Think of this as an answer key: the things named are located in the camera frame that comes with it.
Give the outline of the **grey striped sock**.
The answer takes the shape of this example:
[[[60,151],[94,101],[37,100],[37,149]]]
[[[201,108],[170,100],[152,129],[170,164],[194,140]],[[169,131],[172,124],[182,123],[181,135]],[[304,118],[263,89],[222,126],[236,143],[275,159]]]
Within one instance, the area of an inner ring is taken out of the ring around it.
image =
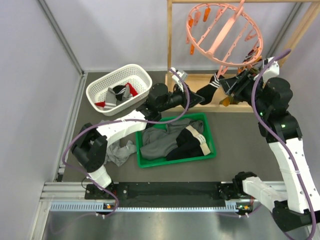
[[[106,91],[105,95],[105,100],[104,100],[104,109],[106,111],[111,110],[117,106],[117,98],[116,98],[116,93],[113,91],[112,88],[108,88]]]
[[[122,101],[126,102],[129,99],[131,99],[133,97],[133,95],[130,92],[130,87],[127,85],[124,89],[123,95],[122,95]]]

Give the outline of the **olive green socks pair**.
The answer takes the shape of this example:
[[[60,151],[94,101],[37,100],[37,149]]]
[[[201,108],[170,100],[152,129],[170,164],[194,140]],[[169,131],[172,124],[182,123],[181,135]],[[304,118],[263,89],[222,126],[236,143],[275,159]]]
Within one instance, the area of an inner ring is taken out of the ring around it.
[[[239,101],[235,100],[232,96],[227,96],[219,102],[220,105],[228,107],[230,105],[238,105]]]

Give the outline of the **pink round clip hanger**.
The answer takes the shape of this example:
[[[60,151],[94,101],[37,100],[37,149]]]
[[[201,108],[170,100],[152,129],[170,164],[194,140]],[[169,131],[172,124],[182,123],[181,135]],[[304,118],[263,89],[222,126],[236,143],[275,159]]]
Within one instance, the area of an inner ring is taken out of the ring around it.
[[[244,0],[241,0],[237,6],[225,2],[200,3],[194,6],[187,15],[185,29],[186,40],[187,37],[190,39],[190,44],[188,45],[190,45],[190,47],[191,45],[194,45],[194,51],[198,51],[212,62],[219,64],[219,75],[223,75],[229,67],[237,68],[240,71],[246,67],[252,68],[262,60],[262,51],[264,47],[263,36],[255,21],[244,11],[244,4]],[[216,13],[211,24],[207,27],[199,39],[196,39],[193,36],[193,28],[199,24],[199,21],[204,23],[207,22],[211,16],[213,8],[216,8]],[[217,33],[217,36],[212,41],[211,46],[208,47],[208,49],[204,49],[202,47],[202,43],[209,37],[211,31],[218,24],[220,19],[227,13],[231,13],[231,16],[221,27],[221,30]],[[244,25],[240,28],[240,31],[237,37],[234,38],[229,50],[225,53],[224,57],[220,59],[216,56],[216,52],[226,40],[227,36],[230,35],[236,24],[239,24],[242,20],[244,21]],[[255,43],[241,63],[232,63],[229,61],[229,58],[237,47],[240,39],[243,39],[244,42],[255,40]]]

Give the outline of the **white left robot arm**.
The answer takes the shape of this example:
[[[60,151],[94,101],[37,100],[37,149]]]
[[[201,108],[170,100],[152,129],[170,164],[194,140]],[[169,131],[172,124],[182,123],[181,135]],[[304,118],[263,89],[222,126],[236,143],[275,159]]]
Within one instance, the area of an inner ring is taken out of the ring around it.
[[[90,123],[85,124],[71,147],[71,153],[84,167],[88,178],[97,184],[97,194],[102,198],[109,198],[113,194],[114,187],[104,166],[107,148],[132,133],[151,127],[154,122],[162,119],[163,111],[177,106],[187,110],[204,100],[204,97],[191,90],[186,93],[178,84],[174,86],[173,92],[170,92],[167,85],[157,83],[151,88],[146,101],[141,106],[126,116],[105,124],[102,132],[93,128]]]

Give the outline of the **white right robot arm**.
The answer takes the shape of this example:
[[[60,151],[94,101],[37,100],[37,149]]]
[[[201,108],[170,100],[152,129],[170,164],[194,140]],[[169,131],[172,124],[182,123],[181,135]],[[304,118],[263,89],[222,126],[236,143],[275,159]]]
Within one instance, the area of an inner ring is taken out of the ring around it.
[[[273,152],[286,193],[279,193],[252,172],[239,172],[233,178],[233,192],[239,198],[257,199],[271,213],[283,232],[320,222],[320,194],[308,167],[303,135],[297,119],[288,111],[293,97],[290,83],[280,77],[263,77],[249,70],[219,81],[224,93],[248,103],[258,118],[258,128]]]

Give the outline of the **red sock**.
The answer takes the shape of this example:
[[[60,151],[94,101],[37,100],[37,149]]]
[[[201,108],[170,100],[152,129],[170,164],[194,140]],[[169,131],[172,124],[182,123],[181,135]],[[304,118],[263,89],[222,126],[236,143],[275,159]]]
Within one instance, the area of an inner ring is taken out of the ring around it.
[[[131,94],[133,97],[135,97],[135,96],[138,95],[138,92],[137,92],[136,89],[132,86],[131,83],[128,82],[128,83],[125,84],[125,86],[126,86],[126,87],[129,87],[129,92],[130,92],[130,94]]]
[[[106,106],[106,103],[104,101],[101,101],[101,102],[95,102],[94,103],[97,107],[101,107],[101,108],[104,108]]]

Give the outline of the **black striped sock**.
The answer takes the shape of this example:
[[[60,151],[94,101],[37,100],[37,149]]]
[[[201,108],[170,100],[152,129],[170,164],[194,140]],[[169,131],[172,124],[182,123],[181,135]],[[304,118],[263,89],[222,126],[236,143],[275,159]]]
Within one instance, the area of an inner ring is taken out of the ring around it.
[[[200,88],[196,94],[203,97],[204,100],[200,102],[200,105],[207,105],[211,103],[213,96],[216,92],[216,90],[220,87],[220,79],[218,78],[218,72],[215,72],[209,83],[205,85],[204,87]]]
[[[123,95],[126,91],[127,87],[125,85],[117,85],[112,88],[113,92],[115,93],[115,97],[118,101],[123,100]]]

